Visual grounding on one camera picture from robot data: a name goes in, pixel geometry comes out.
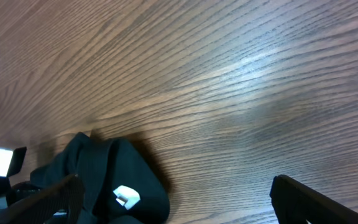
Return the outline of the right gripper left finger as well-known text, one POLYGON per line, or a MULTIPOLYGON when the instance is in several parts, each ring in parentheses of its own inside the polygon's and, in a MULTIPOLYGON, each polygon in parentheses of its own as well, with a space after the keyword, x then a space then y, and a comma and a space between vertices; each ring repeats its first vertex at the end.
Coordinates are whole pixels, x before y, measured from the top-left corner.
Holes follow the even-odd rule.
POLYGON ((0 224, 69 223, 79 220, 84 186, 75 175, 0 210, 0 224))

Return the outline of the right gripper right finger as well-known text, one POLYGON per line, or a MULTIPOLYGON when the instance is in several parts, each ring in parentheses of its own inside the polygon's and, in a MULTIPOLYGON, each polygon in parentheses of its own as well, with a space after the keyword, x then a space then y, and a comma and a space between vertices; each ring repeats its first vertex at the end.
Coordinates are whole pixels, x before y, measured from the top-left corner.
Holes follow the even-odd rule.
POLYGON ((273 178, 272 207, 280 224, 358 223, 358 213, 287 175, 273 178))

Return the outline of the black polo shirt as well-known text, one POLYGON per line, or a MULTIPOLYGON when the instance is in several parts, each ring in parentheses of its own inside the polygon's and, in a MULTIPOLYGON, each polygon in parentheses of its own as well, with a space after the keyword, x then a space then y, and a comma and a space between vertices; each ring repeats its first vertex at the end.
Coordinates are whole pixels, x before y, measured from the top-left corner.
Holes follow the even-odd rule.
POLYGON ((97 141, 78 133, 54 159, 30 173, 44 189, 76 174, 85 187, 78 223, 165 223, 170 201, 163 185, 130 141, 97 141), (140 200, 130 209, 117 201, 119 187, 135 190, 140 200))

